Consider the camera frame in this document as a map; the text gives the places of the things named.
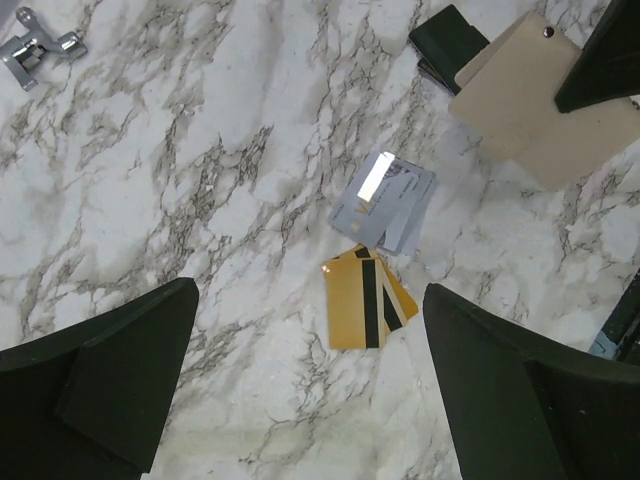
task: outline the black wallet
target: black wallet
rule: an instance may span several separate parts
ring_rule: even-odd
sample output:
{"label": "black wallet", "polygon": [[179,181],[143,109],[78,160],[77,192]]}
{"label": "black wallet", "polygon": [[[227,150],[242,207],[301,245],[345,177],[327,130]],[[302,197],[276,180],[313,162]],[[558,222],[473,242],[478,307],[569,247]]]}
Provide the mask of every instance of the black wallet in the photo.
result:
{"label": "black wallet", "polygon": [[453,5],[412,30],[409,40],[423,57],[418,63],[420,71],[454,95],[460,92],[456,74],[489,45]]}

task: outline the black magnetic stripe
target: black magnetic stripe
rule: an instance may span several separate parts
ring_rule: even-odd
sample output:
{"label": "black magnetic stripe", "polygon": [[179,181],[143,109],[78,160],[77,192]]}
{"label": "black magnetic stripe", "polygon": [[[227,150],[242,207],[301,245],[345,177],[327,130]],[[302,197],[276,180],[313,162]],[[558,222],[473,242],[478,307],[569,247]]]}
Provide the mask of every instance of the black magnetic stripe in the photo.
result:
{"label": "black magnetic stripe", "polygon": [[391,298],[389,294],[387,294],[387,290],[383,290],[384,294],[384,319],[387,321],[387,326],[389,330],[395,332],[399,328],[402,328],[402,323],[400,323],[400,317],[398,317],[398,313],[393,306],[393,302],[391,302]]}
{"label": "black magnetic stripe", "polygon": [[367,247],[362,247],[361,249],[356,250],[356,257],[371,258],[371,254],[369,253],[369,249]]}
{"label": "black magnetic stripe", "polygon": [[364,297],[364,338],[367,348],[379,348],[378,303],[376,299],[376,262],[362,261],[362,294]]}

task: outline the marble surface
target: marble surface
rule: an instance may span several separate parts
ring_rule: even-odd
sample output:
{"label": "marble surface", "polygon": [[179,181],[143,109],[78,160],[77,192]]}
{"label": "marble surface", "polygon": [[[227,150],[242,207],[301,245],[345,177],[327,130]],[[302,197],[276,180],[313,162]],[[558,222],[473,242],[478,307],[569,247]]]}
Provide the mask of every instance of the marble surface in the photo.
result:
{"label": "marble surface", "polygon": [[[332,202],[376,147],[435,171],[419,251],[390,262],[413,297],[441,282],[586,349],[640,264],[640,148],[561,192],[479,159],[405,43],[447,3],[32,0],[90,54],[29,94],[0,68],[0,348],[193,276],[144,478],[460,478],[420,314],[383,351],[327,348]],[[579,44],[607,4],[454,3],[490,39],[536,9]]]}

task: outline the stack of silver cards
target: stack of silver cards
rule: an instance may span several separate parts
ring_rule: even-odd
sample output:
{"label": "stack of silver cards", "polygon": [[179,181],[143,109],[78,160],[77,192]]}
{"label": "stack of silver cards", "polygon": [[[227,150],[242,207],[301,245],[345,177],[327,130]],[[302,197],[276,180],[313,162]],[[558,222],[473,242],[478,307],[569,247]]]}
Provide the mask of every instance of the stack of silver cards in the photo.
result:
{"label": "stack of silver cards", "polygon": [[373,152],[329,215],[357,243],[392,255],[415,252],[436,176],[389,152]]}

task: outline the beige leather wallet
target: beige leather wallet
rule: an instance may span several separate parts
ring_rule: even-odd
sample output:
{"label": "beige leather wallet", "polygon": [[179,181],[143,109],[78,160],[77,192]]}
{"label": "beige leather wallet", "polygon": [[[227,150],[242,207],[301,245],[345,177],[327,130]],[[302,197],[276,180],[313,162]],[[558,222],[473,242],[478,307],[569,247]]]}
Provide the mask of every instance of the beige leather wallet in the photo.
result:
{"label": "beige leather wallet", "polygon": [[554,96],[581,51],[558,29],[544,35],[547,27],[528,14],[480,52],[456,75],[462,91],[449,111],[480,131],[485,153],[557,189],[640,137],[640,112],[622,98],[560,113]]}

